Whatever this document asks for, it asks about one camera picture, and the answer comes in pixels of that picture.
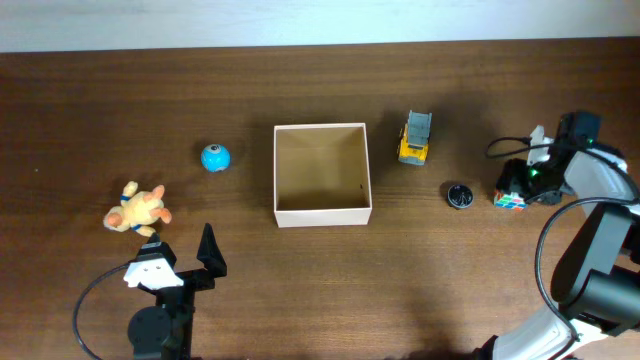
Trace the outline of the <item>colourful puzzle cube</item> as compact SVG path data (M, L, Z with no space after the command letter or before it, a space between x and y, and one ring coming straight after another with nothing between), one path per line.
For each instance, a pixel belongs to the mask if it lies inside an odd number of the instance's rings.
M527 207L525 199L516 192L506 193L500 190L496 190L494 193L493 204L496 207L514 210L517 212L523 211Z

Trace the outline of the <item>yellow grey toy truck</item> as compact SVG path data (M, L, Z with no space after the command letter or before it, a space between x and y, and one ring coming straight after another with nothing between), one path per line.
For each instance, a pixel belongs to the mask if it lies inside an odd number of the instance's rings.
M404 128L400 132L398 161L404 164L422 166L429 152L431 135L431 113L410 111Z

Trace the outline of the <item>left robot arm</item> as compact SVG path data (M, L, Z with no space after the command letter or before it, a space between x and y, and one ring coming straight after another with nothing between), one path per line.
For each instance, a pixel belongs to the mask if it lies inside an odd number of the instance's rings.
M215 288L227 275L213 227L204 225L196 258L203 267L176 272L177 257L168 243L154 234L128 265L124 281L155 297L153 306L137 311L127 336L135 359L189 359L195 294Z

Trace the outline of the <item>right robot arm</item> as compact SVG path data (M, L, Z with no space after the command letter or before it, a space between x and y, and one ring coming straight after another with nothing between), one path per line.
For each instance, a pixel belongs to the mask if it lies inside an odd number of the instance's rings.
M563 115L556 135L538 126L504 153L494 204L521 211L534 203L559 204L546 221L534 255L534 277L544 305L522 325L492 336L475 359L567 359L589 343L639 328L639 274L617 265L619 256L639 261L639 188L622 153L599 142L601 119L587 111ZM554 223L580 207L586 220L558 261L546 287L543 246Z

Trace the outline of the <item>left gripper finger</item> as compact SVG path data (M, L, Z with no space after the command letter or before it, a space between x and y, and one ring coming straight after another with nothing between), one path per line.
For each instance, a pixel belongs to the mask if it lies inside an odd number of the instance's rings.
M140 248L136 254L136 261L148 261L153 259L164 259L173 268L177 257L168 243L163 242L157 233L154 233L149 240Z
M204 225L196 258L212 277L227 276L226 261L217 245L213 227L209 223Z

